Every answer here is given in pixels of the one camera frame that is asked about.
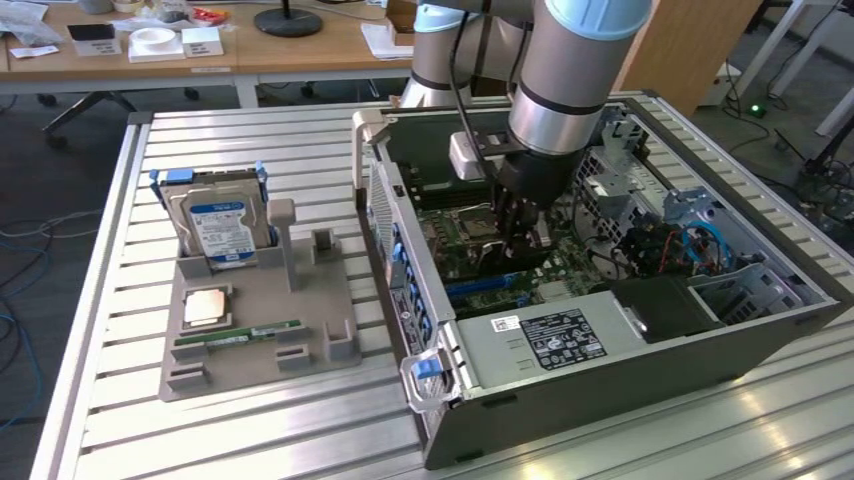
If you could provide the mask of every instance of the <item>aluminum slotted table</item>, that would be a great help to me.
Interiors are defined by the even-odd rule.
[[[852,257],[666,103],[629,93],[854,290]],[[157,114],[129,126],[33,478],[853,478],[851,312],[740,380],[441,471],[422,468],[352,199],[352,116],[384,104]],[[650,162],[696,182],[654,140]],[[357,368],[158,400],[174,255],[147,171],[250,167],[348,256]]]

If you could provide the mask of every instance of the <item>black lamp base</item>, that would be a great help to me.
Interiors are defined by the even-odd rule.
[[[291,18],[282,8],[265,10],[255,15],[255,27],[277,37],[305,37],[324,28],[324,19],[306,10],[291,9]]]

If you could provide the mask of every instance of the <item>small white box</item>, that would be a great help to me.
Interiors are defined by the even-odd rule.
[[[178,38],[159,45],[157,49],[137,45],[131,41],[129,47],[129,60],[131,63],[163,62],[166,60],[185,60],[186,58],[182,42]]]
[[[73,40],[78,55],[82,57],[94,57],[97,55],[119,55],[122,53],[122,44],[118,38],[109,40]]]
[[[219,28],[187,28],[182,30],[182,43],[187,57],[210,57],[223,55],[223,42],[219,39]]]

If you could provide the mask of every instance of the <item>gray floor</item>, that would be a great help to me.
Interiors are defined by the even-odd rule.
[[[744,68],[768,37],[764,29],[757,35],[745,36],[733,54],[733,62]],[[765,81],[772,77],[793,47],[787,42],[779,49],[761,78],[745,95],[744,103],[760,99]],[[402,82],[378,82],[384,94],[400,93]],[[831,112],[848,89],[854,85],[854,73],[845,67],[816,57],[809,68],[793,84],[787,100],[788,112],[769,107],[769,115],[761,120],[768,128],[785,131],[793,141],[804,145],[808,154],[825,142],[812,132]],[[238,99],[231,88],[199,89],[202,100],[185,99],[181,89],[129,94],[129,99],[142,110],[181,111],[237,108]],[[298,86],[285,90],[270,89],[267,104],[305,103]],[[365,82],[318,84],[318,99],[313,102],[346,102],[369,100]],[[61,106],[69,106],[79,95],[59,95]],[[113,177],[115,158],[125,131],[126,113],[114,104],[105,103],[86,113],[63,130],[70,139],[65,152],[53,151],[43,143],[41,127],[50,121],[58,109],[42,107],[34,96],[22,96],[18,105],[0,116],[0,224],[22,219],[45,219],[73,211],[97,209],[103,204]],[[718,109],[702,109],[694,121],[721,143],[731,147],[761,133],[755,127],[733,120]],[[800,161],[792,152],[775,149],[775,138],[740,149],[739,155],[752,169],[779,180],[792,180],[800,170]],[[854,138],[849,139],[841,159],[854,159]],[[63,232],[95,228],[98,218],[70,222]],[[43,245],[46,239],[35,237],[17,245]],[[45,375],[45,394],[26,422],[0,432],[0,479],[26,478],[35,454],[53,385],[57,379],[66,338],[94,237],[57,240],[51,248],[51,267],[46,277],[11,303],[21,321],[30,329],[34,348]],[[6,278],[29,261],[29,255],[0,249],[0,279]],[[0,361],[7,358],[10,344],[0,343]],[[34,381],[29,363],[19,359],[0,376],[0,418],[14,416],[33,395]]]

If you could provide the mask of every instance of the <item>blue connector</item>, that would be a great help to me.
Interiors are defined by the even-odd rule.
[[[418,380],[425,380],[430,377],[438,377],[442,375],[442,363],[438,358],[429,358],[422,360],[413,366],[413,372]]]
[[[425,343],[428,343],[430,337],[433,337],[433,324],[430,323],[430,317],[425,315],[422,317],[422,340]]]
[[[528,307],[532,303],[532,294],[526,293],[517,298],[517,308]]]
[[[520,275],[517,273],[509,273],[501,277],[488,278],[472,283],[464,283],[460,285],[449,285],[445,288],[445,292],[449,297],[461,297],[473,293],[489,292],[490,290],[500,290],[513,285]]]
[[[404,244],[402,243],[396,243],[396,247],[394,250],[392,251],[392,259],[396,262],[400,262],[401,259],[404,258]]]

